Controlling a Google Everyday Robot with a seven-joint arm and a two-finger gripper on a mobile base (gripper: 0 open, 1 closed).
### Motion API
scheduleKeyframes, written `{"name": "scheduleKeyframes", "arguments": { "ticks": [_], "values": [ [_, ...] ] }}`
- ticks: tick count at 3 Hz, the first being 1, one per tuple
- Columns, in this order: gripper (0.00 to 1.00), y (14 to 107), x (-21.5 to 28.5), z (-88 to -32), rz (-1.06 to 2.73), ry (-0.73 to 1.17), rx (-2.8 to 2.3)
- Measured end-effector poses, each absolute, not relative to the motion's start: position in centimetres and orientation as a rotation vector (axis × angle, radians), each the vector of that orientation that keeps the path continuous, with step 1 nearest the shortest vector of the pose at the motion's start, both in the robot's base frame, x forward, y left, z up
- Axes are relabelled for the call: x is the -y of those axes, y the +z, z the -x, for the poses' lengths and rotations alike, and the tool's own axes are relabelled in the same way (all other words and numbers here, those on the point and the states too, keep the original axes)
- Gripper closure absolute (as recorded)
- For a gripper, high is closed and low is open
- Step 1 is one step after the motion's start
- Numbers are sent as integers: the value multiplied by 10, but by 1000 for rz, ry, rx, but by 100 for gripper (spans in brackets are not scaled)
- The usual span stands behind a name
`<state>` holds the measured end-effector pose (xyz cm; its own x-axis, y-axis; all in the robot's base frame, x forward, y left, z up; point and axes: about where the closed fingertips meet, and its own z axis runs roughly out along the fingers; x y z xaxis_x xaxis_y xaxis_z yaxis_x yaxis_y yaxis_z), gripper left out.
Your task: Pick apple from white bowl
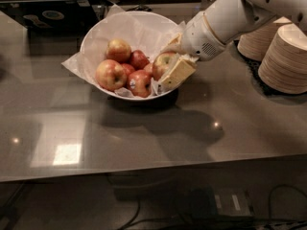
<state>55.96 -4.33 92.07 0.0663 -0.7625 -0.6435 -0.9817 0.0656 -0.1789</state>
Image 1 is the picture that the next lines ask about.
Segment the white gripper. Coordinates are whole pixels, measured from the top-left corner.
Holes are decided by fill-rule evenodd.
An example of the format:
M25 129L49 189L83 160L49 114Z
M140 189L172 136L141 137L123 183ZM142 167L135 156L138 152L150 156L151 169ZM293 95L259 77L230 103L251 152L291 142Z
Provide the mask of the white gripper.
M187 54L175 54L168 69L157 81L163 92L179 87L195 73L198 58L201 61L215 58L225 50L225 44L215 36L204 12L200 11L186 24L182 33L177 34L161 49L161 53L180 53L181 49Z

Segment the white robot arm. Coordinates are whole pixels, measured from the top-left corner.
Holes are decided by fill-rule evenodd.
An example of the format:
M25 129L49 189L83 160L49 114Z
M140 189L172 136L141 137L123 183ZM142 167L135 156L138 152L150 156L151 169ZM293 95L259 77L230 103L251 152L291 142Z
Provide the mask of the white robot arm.
M216 0L199 11L163 50L208 61L233 39L282 16L305 31L307 0Z

